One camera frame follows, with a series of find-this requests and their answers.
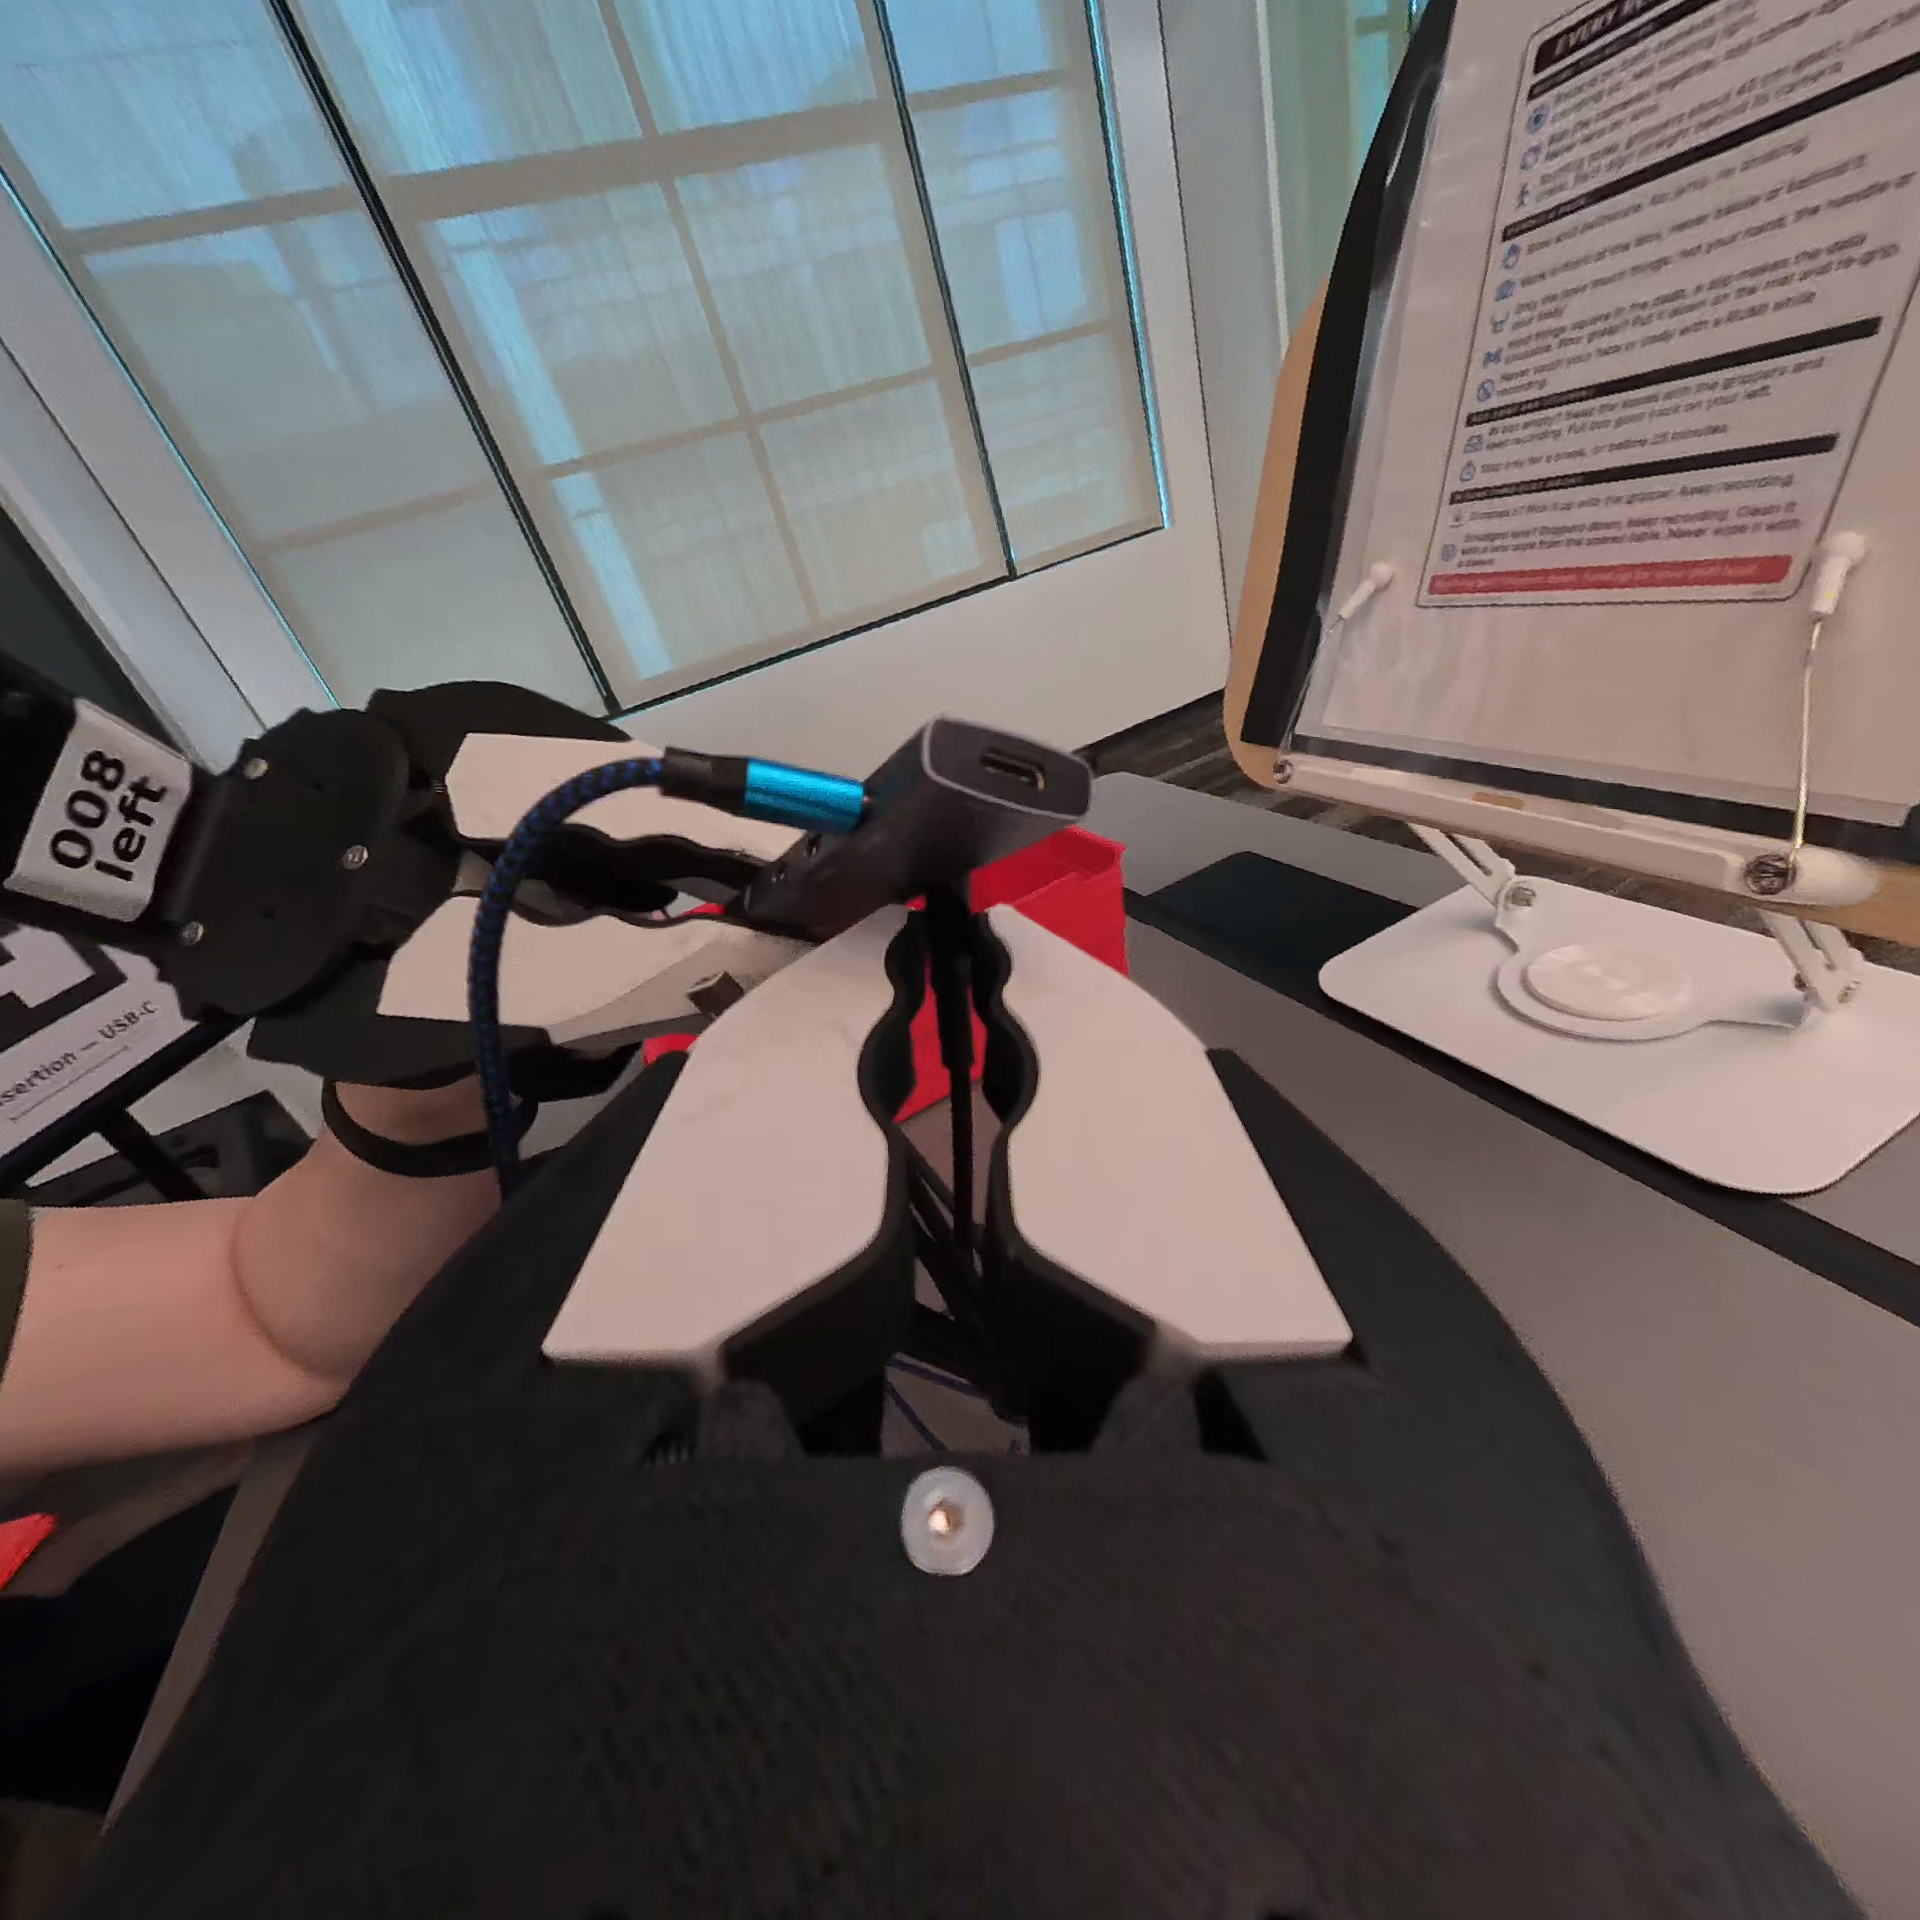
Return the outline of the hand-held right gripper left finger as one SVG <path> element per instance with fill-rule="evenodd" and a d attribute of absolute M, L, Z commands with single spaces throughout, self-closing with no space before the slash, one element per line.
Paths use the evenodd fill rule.
<path fill-rule="evenodd" d="M 545 1335 L 556 1363 L 813 1419 L 874 1378 L 915 1310 L 899 1113 L 916 1085 L 921 919 L 884 904 L 719 1017 L 674 1075 Z"/>

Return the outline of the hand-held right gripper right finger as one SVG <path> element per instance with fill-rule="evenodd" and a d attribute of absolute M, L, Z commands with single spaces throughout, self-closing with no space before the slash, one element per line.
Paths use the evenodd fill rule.
<path fill-rule="evenodd" d="M 1353 1327 L 1204 1041 L 1010 904 L 976 920 L 992 1342 L 1032 1425 L 1099 1425 L 1136 1378 L 1336 1359 Z"/>

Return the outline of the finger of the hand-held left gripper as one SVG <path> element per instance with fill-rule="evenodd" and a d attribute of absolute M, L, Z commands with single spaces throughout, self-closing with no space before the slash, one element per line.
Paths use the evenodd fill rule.
<path fill-rule="evenodd" d="M 455 840 L 495 858 L 522 815 L 588 770 L 653 758 L 644 739 L 469 736 L 443 782 Z M 787 851 L 787 827 L 633 787 L 583 807 L 541 845 L 535 881 L 577 904 L 653 904 L 673 893 L 722 897 Z"/>
<path fill-rule="evenodd" d="M 469 1018 L 476 912 L 476 903 L 443 903 L 395 951 L 375 1002 L 380 1015 Z M 595 915 L 569 925 L 509 914 L 498 957 L 498 1021 L 571 1048 L 633 1039 L 642 1027 L 698 1017 L 696 989 L 725 975 L 749 992 L 810 951 L 803 938 L 713 914 L 677 922 Z"/>

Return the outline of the grey usb hub with cable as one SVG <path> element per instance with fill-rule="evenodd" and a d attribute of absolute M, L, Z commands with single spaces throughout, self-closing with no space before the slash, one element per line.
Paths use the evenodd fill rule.
<path fill-rule="evenodd" d="M 932 717 L 868 775 L 855 830 L 800 839 L 743 890 L 732 915 L 827 941 L 884 904 L 960 886 L 973 870 L 1080 824 L 1093 782 L 1073 751 Z"/>

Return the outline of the person's left forearm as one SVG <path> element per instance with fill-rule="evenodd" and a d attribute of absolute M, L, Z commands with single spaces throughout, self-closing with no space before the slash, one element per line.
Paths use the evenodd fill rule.
<path fill-rule="evenodd" d="M 380 1333 L 266 1200 L 21 1208 L 5 1475 L 229 1445 L 345 1391 Z"/>

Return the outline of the person's left hand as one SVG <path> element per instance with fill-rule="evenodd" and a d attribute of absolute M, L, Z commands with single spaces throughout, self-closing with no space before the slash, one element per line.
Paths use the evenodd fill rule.
<path fill-rule="evenodd" d="M 337 1088 L 304 1159 L 249 1200 L 231 1237 L 239 1296 L 277 1355 L 345 1379 L 498 1203 L 489 1170 L 395 1173 L 403 1147 L 482 1133 L 479 1085 Z"/>

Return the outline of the black framed marker sign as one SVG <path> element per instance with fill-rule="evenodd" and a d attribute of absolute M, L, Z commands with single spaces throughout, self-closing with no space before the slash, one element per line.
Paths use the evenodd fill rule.
<path fill-rule="evenodd" d="M 155 963 L 2 920 L 2 1176 L 26 1182 L 233 1033 L 194 1018 Z"/>

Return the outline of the dark rectangular pad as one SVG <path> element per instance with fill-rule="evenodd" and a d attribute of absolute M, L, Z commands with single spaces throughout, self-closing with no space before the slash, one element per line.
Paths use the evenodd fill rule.
<path fill-rule="evenodd" d="M 1299 1000 L 1319 997 L 1325 962 L 1412 914 L 1405 903 L 1259 851 L 1226 854 L 1124 901 L 1129 920 Z"/>

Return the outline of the red plastic bin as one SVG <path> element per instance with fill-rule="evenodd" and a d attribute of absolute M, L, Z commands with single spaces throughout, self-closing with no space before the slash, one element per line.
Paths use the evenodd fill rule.
<path fill-rule="evenodd" d="M 1112 839 L 1083 827 L 1053 831 L 976 867 L 968 889 L 976 914 L 1010 904 L 1105 966 L 1127 973 L 1123 845 Z M 952 1093 L 935 1000 L 932 989 L 925 989 L 911 1025 L 916 1080 L 899 1119 L 916 1118 Z"/>

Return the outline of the large black screen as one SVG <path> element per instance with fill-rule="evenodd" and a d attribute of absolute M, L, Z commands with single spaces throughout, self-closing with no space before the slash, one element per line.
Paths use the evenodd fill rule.
<path fill-rule="evenodd" d="M 116 686 L 87 621 L 74 608 L 32 544 L 2 514 L 2 645 L 61 690 L 113 705 Z"/>

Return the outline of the large grid window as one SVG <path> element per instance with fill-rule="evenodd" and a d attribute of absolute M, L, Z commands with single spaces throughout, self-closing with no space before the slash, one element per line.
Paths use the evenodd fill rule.
<path fill-rule="evenodd" d="M 642 704 L 1161 523 L 1088 5 L 2 7 L 309 673 Z"/>

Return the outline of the wooden document stand white base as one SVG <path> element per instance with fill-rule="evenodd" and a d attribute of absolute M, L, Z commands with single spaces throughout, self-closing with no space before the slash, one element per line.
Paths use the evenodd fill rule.
<path fill-rule="evenodd" d="M 1429 5 L 1280 371 L 1231 739 L 1457 875 L 1344 1009 L 1706 1184 L 1818 1192 L 1916 1121 L 1916 289 L 1783 599 L 1424 608 L 1515 51 Z"/>

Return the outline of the printed instruction sheet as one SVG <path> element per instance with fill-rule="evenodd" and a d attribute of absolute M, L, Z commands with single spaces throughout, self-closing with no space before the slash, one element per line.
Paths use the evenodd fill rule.
<path fill-rule="evenodd" d="M 1530 25 L 1423 605 L 1802 585 L 1913 301 L 1916 138 L 1916 1 Z"/>

